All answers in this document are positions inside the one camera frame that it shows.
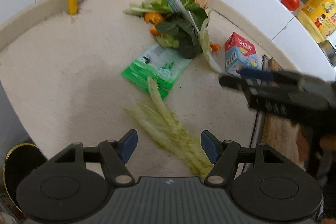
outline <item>yellow detergent jug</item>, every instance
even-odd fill
[[[308,0],[297,19],[317,43],[323,42],[336,29],[336,0]]]

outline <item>tomato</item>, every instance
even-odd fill
[[[300,7],[300,1],[299,0],[281,0],[284,6],[287,7],[290,11],[295,11]]]

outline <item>juice box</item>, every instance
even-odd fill
[[[242,68],[260,69],[254,45],[235,32],[225,42],[225,68],[233,76],[239,76]]]

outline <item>green plastic bag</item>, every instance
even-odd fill
[[[147,78],[151,76],[157,81],[164,99],[190,62],[191,59],[180,57],[177,51],[155,44],[135,59],[121,75],[146,92],[149,92]]]

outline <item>bottle label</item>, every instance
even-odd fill
[[[336,6],[334,0],[308,0],[302,11],[319,29],[324,38],[336,29]]]

